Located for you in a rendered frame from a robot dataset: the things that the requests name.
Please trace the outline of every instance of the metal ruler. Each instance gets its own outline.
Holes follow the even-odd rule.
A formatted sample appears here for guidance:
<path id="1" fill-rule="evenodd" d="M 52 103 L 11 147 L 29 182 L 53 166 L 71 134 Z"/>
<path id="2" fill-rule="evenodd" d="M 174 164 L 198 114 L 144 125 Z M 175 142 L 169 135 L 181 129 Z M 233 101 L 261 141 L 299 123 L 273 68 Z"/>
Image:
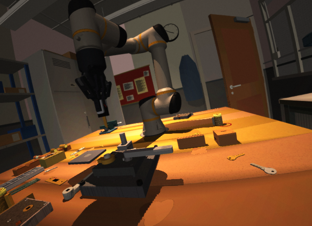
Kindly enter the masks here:
<path id="1" fill-rule="evenodd" d="M 17 192 L 19 192 L 19 191 L 21 191 L 21 190 L 27 188 L 28 186 L 31 186 L 32 184 L 38 182 L 39 180 L 40 180 L 40 179 L 36 178 L 36 179 L 34 179 L 34 180 L 32 180 L 32 181 L 30 181 L 30 182 L 28 182 L 28 183 L 22 185 L 21 187 L 18 187 L 17 189 L 10 191 L 9 193 L 10 193 L 11 195 L 16 194 Z"/>

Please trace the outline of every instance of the blue shelf post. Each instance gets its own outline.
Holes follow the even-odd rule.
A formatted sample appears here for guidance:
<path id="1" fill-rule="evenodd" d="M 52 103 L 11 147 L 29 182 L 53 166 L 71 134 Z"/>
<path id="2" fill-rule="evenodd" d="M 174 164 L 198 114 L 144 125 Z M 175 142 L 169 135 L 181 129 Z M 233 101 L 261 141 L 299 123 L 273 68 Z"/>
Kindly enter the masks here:
<path id="1" fill-rule="evenodd" d="M 9 74 L 9 78 L 10 78 L 11 87 L 16 88 L 13 74 Z M 20 103 L 15 102 L 15 105 L 16 105 L 19 121 L 21 122 L 21 126 L 26 127 Z M 33 159 L 33 157 L 35 155 L 33 147 L 31 145 L 30 141 L 27 141 L 26 144 L 27 144 L 27 148 L 28 148 L 29 154 L 31 156 L 31 159 Z"/>
<path id="2" fill-rule="evenodd" d="M 26 78 L 27 78 L 29 92 L 30 93 L 35 93 L 34 92 L 34 88 L 33 88 L 33 83 L 31 81 L 30 71 L 29 71 L 28 65 L 25 64 L 24 65 L 24 69 L 25 69 L 25 73 L 26 73 Z M 36 119 L 37 119 L 37 123 L 38 123 L 40 134 L 41 135 L 45 134 L 35 95 L 31 95 L 31 101 L 33 102 L 33 107 L 34 107 L 34 111 L 35 111 L 35 115 L 36 115 Z M 44 147 L 46 149 L 46 152 L 50 152 L 50 147 L 49 147 L 48 140 L 47 140 L 46 136 L 42 136 L 42 141 L 43 141 Z"/>

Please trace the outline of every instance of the cabinet vent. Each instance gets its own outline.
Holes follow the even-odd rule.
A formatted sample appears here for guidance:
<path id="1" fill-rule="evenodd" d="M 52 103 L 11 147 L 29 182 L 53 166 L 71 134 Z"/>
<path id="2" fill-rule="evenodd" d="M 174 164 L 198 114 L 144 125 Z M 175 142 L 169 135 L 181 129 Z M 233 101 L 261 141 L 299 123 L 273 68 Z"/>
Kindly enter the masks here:
<path id="1" fill-rule="evenodd" d="M 71 69 L 70 63 L 62 60 L 58 60 L 56 58 L 52 58 L 52 62 L 54 66 L 60 66 L 62 68 L 68 68 Z"/>

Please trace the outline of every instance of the gray plate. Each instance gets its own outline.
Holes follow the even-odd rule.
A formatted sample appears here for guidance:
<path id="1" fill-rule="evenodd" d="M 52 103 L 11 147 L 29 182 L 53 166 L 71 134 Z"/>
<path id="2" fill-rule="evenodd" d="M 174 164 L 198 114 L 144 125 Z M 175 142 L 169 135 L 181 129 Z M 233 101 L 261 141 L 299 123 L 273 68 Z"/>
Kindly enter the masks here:
<path id="1" fill-rule="evenodd" d="M 82 155 L 78 156 L 74 160 L 68 162 L 68 164 L 88 164 L 94 161 L 97 157 L 103 154 L 106 149 L 92 150 L 84 152 Z"/>

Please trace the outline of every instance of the ceiling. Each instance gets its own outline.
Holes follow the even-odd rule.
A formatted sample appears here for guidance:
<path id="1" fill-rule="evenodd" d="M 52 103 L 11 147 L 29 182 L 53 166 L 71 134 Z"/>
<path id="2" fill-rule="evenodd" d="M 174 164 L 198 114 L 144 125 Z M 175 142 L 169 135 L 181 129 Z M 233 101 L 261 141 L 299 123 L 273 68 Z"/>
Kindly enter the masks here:
<path id="1" fill-rule="evenodd" d="M 71 37 L 71 27 L 68 20 L 68 3 L 70 1 L 71 0 L 56 0 L 53 2 L 53 0 L 37 0 L 36 2 L 36 0 L 0 0 L 2 5 L 10 8 L 10 11 L 1 17 L 0 25 L 12 30 L 17 30 L 27 21 L 33 19 L 55 31 L 58 31 L 59 33 L 64 34 L 65 36 Z M 134 18 L 182 0 L 90 1 L 94 4 L 97 14 L 120 25 Z M 28 12 L 32 8 L 34 9 L 31 10 L 32 14 L 26 16 L 25 12 Z"/>

